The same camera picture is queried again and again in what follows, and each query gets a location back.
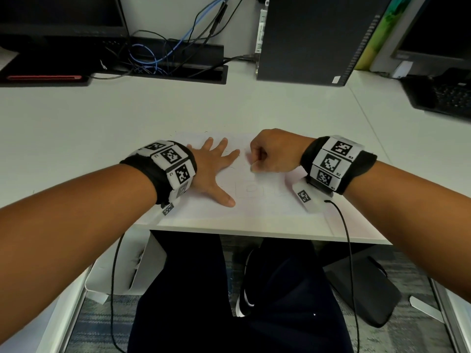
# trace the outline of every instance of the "black sneaker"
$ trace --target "black sneaker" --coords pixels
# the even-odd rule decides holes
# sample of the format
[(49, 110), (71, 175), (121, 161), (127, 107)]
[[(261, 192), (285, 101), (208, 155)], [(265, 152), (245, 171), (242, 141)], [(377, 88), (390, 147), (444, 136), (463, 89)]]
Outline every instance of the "black sneaker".
[(247, 286), (249, 286), (250, 283), (250, 277), (247, 276), (247, 267), (249, 262), (251, 267), (255, 265), (254, 263), (256, 262), (257, 251), (258, 248), (251, 250), (247, 256), (247, 259), (245, 260), (244, 281), (242, 282), (240, 295), (235, 305), (235, 314), (237, 317), (245, 317), (250, 315), (252, 308), (255, 306), (253, 303), (253, 295), (248, 293), (249, 291), (247, 290)]

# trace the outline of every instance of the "white cardboard box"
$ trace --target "white cardboard box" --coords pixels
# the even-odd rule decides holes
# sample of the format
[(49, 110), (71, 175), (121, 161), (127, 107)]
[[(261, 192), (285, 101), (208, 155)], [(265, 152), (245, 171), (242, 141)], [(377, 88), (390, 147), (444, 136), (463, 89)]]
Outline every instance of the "white cardboard box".
[[(87, 296), (100, 303), (104, 303), (111, 292), (111, 272), (117, 245), (118, 241), (95, 261), (85, 281), (85, 288), (91, 294)], [(167, 254), (149, 230), (129, 228), (116, 260), (114, 295), (143, 295), (162, 271), (166, 258)]]

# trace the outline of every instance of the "gray carpet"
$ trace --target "gray carpet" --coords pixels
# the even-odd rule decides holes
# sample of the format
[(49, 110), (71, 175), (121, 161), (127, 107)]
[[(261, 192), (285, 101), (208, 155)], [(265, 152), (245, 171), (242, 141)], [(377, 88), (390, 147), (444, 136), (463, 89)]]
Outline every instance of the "gray carpet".
[[(229, 300), (234, 310), (243, 279), (243, 265), (239, 263), (240, 253), (251, 243), (261, 243), (261, 238), (221, 236), (227, 267)], [(374, 258), (385, 268), (389, 279), (402, 293), (390, 321), (382, 328), (373, 328), (361, 319), (360, 351), (375, 353), (453, 353), (444, 324), (423, 314), (409, 305), (413, 295), (438, 308), (427, 276), (403, 253), (391, 246), (382, 246)], [(347, 327), (356, 347), (356, 329), (353, 312), (338, 300)], [(115, 297), (115, 337), (126, 350), (138, 297)], [(110, 338), (110, 305), (97, 304), (85, 299), (70, 338), (66, 353), (115, 353)]]

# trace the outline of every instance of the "sneaker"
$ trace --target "sneaker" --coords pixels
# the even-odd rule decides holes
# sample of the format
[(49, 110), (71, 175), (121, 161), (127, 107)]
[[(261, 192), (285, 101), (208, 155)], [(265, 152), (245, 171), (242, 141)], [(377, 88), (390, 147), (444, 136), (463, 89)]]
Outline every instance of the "sneaker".
[(245, 268), (244, 268), (244, 281), (242, 282), (242, 286), (240, 288), (240, 295), (239, 298), (237, 299), (237, 303), (235, 305), (235, 314), (237, 317), (245, 317), (250, 315), (252, 308), (255, 306), (254, 303), (252, 303), (249, 300), (250, 295), (247, 295), (247, 266), (249, 265), (250, 262), (255, 261), (255, 256), (256, 256), (256, 251), (258, 251), (258, 248), (251, 250), (249, 255), (247, 256), (247, 259), (245, 260)]

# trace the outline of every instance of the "desktop computer tower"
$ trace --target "desktop computer tower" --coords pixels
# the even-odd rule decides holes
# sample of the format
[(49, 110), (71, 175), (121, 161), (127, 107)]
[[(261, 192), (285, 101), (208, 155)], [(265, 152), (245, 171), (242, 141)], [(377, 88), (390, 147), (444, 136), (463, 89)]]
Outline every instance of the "desktop computer tower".
[(343, 87), (391, 0), (269, 0), (257, 79)]

